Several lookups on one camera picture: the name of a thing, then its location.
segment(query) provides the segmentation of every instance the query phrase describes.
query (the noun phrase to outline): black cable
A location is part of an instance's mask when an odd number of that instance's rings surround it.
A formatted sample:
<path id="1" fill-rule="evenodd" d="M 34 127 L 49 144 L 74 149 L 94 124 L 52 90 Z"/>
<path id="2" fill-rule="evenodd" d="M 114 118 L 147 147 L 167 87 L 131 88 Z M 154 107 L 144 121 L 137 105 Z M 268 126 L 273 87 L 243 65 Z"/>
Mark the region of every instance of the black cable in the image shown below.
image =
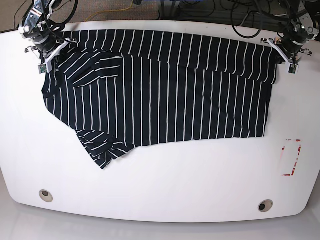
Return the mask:
<path id="1" fill-rule="evenodd" d="M 270 5 L 270 1 L 269 0 L 266 0 L 267 1 L 267 3 L 268 3 L 268 14 L 270 14 L 271 13 L 271 5 Z"/>
<path id="2" fill-rule="evenodd" d="M 62 9 L 66 4 L 71 3 L 72 0 L 69 0 L 67 2 L 65 2 L 61 7 L 59 7 L 58 9 L 54 10 L 53 12 L 58 12 L 60 9 Z"/>
<path id="3" fill-rule="evenodd" d="M 215 12 L 215 10 L 216 10 L 216 3 L 215 3 L 215 0 L 212 0 L 212 1 L 213 1 L 213 10 L 211 11 L 211 13 L 210 13 L 210 14 L 203 15 L 203 16 L 195 16 L 195 15 L 191 15 L 191 14 L 189 14 L 189 13 L 187 13 L 187 12 L 183 11 L 183 9 L 182 9 L 180 6 L 178 6 L 178 9 L 180 9 L 181 13 L 183 13 L 183 14 L 185 14 L 185 15 L 189 16 L 189 17 L 193 17 L 193 18 L 206 18 L 206 17 L 211 16 L 211 15 Z"/>
<path id="4" fill-rule="evenodd" d="M 13 28 L 14 29 L 16 28 L 16 16 L 17 16 L 18 12 L 20 11 L 20 9 L 26 4 L 26 2 L 28 2 L 28 0 L 25 0 L 14 14 L 14 17 L 13 17 Z"/>
<path id="5" fill-rule="evenodd" d="M 62 25 L 66 25 L 74 17 L 74 15 L 76 13 L 76 10 L 78 8 L 78 3 L 79 3 L 79 0 L 75 0 L 71 14 L 69 15 L 69 17 L 64 22 L 61 23 Z"/>
<path id="6" fill-rule="evenodd" d="M 263 21 L 263 17 L 262 17 L 261 7 L 260 7 L 260 5 L 259 5 L 259 3 L 258 3 L 257 0 L 252 0 L 252 3 L 255 3 L 255 5 L 256 5 L 256 7 L 258 8 L 258 11 L 259 11 L 259 13 L 260 13 L 260 26 L 259 26 L 259 29 L 258 29 L 258 31 L 256 32 L 256 34 L 254 34 L 254 35 L 252 35 L 252 36 L 244 36 L 244 35 L 240 34 L 240 33 L 236 30 L 235 24 L 234 24 L 234 19 L 233 19 L 235 6 L 236 6 L 236 4 L 237 4 L 238 1 L 239 1 L 239 0 L 236 0 L 236 1 L 234 2 L 233 6 L 232 6 L 232 9 L 231 9 L 231 12 L 230 12 L 231 26 L 232 26 L 234 32 L 235 32 L 237 35 L 239 35 L 240 37 L 242 37 L 242 38 L 244 38 L 244 39 L 253 39 L 253 38 L 255 38 L 256 36 L 258 36 L 258 35 L 260 34 L 260 32 L 261 32 L 261 30 L 262 30 L 262 28 L 263 28 L 263 26 L 264 26 L 264 21 Z"/>
<path id="7" fill-rule="evenodd" d="M 72 42 L 71 41 L 69 41 L 69 40 L 66 40 L 66 39 L 63 39 L 61 36 L 59 36 L 59 35 L 57 35 L 54 31 L 52 31 L 51 30 L 51 28 L 50 28 L 50 26 L 49 26 L 49 24 L 48 24 L 48 20 L 47 20 L 47 16 L 46 16 L 46 13 L 45 13 L 45 4 L 44 4 L 44 0 L 41 0 L 41 5 L 42 5 L 42 9 L 43 9 L 43 16 L 44 16 L 44 21 L 45 21 L 45 24 L 46 24 L 46 26 L 47 26 L 47 28 L 49 29 L 49 31 L 56 37 L 56 38 L 58 38 L 58 39 L 60 39 L 60 40 L 62 40 L 62 41 L 66 41 L 66 42 L 68 42 L 68 43 L 70 43 L 70 44 L 72 44 Z"/>
<path id="8" fill-rule="evenodd" d="M 225 8 L 225 7 L 222 5 L 221 0 L 219 0 L 219 3 L 220 3 L 220 6 L 221 6 L 221 8 L 222 8 L 223 10 L 231 11 L 231 9 L 227 9 L 227 8 Z"/>

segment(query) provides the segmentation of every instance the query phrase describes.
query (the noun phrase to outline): floor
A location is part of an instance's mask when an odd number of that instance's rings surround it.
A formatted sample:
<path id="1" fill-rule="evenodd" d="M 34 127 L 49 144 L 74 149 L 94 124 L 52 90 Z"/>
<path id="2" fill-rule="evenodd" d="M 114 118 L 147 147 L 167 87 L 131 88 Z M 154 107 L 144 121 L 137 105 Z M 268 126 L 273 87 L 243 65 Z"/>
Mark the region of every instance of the floor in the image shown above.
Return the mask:
<path id="1" fill-rule="evenodd" d="M 14 15 L 25 0 L 1 0 L 0 1 L 0 32 L 14 28 Z M 57 23 L 63 22 L 71 13 L 75 0 L 62 0 L 52 19 Z M 15 17 L 15 25 L 21 21 L 23 15 L 31 5 L 32 0 L 26 3 L 18 11 Z M 104 10 L 125 9 L 131 5 L 131 0 L 80 0 L 77 11 L 71 23 L 84 22 L 91 14 Z M 133 5 L 131 9 L 119 12 L 103 13 L 92 20 L 156 20 L 159 17 L 156 1 L 143 1 L 141 5 Z"/>

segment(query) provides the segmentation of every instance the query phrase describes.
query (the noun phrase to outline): cable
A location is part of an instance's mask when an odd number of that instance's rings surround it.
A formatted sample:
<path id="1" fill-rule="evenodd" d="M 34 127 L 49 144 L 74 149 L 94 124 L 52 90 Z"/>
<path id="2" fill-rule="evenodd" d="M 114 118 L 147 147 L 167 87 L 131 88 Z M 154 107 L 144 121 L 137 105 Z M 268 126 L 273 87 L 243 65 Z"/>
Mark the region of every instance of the cable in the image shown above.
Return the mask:
<path id="1" fill-rule="evenodd" d="M 207 15 L 203 15 L 203 16 L 191 15 L 191 14 L 183 11 L 183 9 L 182 9 L 180 6 L 178 6 L 178 9 L 180 9 L 181 13 L 183 13 L 183 14 L 189 16 L 189 17 L 193 17 L 193 18 L 207 18 L 207 17 L 211 16 L 211 15 L 215 12 L 215 10 L 216 10 L 216 2 L 215 2 L 215 0 L 212 0 L 212 1 L 213 1 L 213 10 L 211 11 L 211 13 L 209 13 L 209 14 L 207 14 Z"/>
<path id="2" fill-rule="evenodd" d="M 236 6 L 236 4 L 237 4 L 238 2 L 239 2 L 239 0 L 236 0 L 236 1 L 234 2 L 233 6 L 232 6 L 232 9 L 231 9 L 231 12 L 230 12 L 231 26 L 232 26 L 234 32 L 235 32 L 237 35 L 239 35 L 240 37 L 242 37 L 242 38 L 244 38 L 244 39 L 253 39 L 253 38 L 255 38 L 256 36 L 258 36 L 258 35 L 260 34 L 260 32 L 261 32 L 261 30 L 262 30 L 262 28 L 263 28 L 263 26 L 264 26 L 264 21 L 263 21 L 263 18 L 262 18 L 262 14 L 260 14 L 260 26 L 259 26 L 259 29 L 258 29 L 258 31 L 256 32 L 256 34 L 254 34 L 254 35 L 252 35 L 252 36 L 244 36 L 244 35 L 242 35 L 242 34 L 240 34 L 240 33 L 236 30 L 235 24 L 234 24 L 234 18 L 233 18 L 235 6 Z M 260 5 L 259 5 L 259 3 L 258 3 L 258 0 L 252 0 L 252 2 L 255 3 L 256 7 L 258 8 L 258 11 L 259 11 L 260 13 L 262 13 L 262 10 L 261 10 L 261 7 L 260 7 Z"/>
<path id="3" fill-rule="evenodd" d="M 239 25 L 239 27 L 242 27 L 243 24 L 245 24 L 246 20 L 248 19 L 248 17 L 250 16 L 250 14 L 252 13 L 259 13 L 258 11 L 250 11 L 247 13 L 247 15 L 244 17 L 243 21 L 241 22 L 241 24 Z"/>
<path id="4" fill-rule="evenodd" d="M 45 9 L 44 0 L 41 0 L 41 5 L 42 5 L 42 9 L 44 10 L 44 9 Z M 45 24 L 46 24 L 47 28 L 49 29 L 49 31 L 50 31 L 53 35 L 55 35 L 56 38 L 72 44 L 71 41 L 66 40 L 66 39 L 63 39 L 62 37 L 60 37 L 59 35 L 57 35 L 54 31 L 51 30 L 51 28 L 49 27 L 49 24 L 48 24 L 48 20 L 47 20 L 47 16 L 46 16 L 45 11 L 43 11 L 43 16 L 44 16 L 44 21 L 45 21 Z"/>
<path id="5" fill-rule="evenodd" d="M 94 16 L 98 15 L 98 14 L 103 14 L 103 13 L 113 13 L 113 12 L 122 12 L 122 11 L 126 11 L 132 8 L 132 5 L 134 4 L 134 1 L 132 0 L 131 5 L 127 8 L 124 9 L 115 9 L 115 10 L 104 10 L 104 11 L 98 11 L 95 12 L 94 14 L 90 15 L 89 17 L 86 18 L 85 22 L 87 22 L 89 19 L 93 18 Z"/>
<path id="6" fill-rule="evenodd" d="M 58 12 L 60 9 L 62 9 L 66 4 L 71 3 L 72 0 L 67 1 L 66 3 L 64 3 L 61 7 L 59 7 L 58 9 L 54 10 L 53 12 Z"/>
<path id="7" fill-rule="evenodd" d="M 26 2 L 28 2 L 28 0 L 25 0 L 14 14 L 14 17 L 13 17 L 13 28 L 14 29 L 16 28 L 16 16 L 17 16 L 18 12 L 20 11 L 20 9 L 26 4 Z"/>
<path id="8" fill-rule="evenodd" d="M 75 13 L 76 13 L 76 10 L 77 10 L 77 8 L 78 8 L 78 3 L 79 3 L 79 0 L 75 0 L 74 6 L 73 6 L 73 9 L 72 9 L 72 12 L 71 12 L 70 15 L 68 16 L 68 18 L 67 18 L 64 22 L 62 22 L 62 23 L 60 23 L 60 24 L 66 25 L 67 23 L 70 22 L 70 20 L 74 17 L 74 15 L 75 15 Z"/>

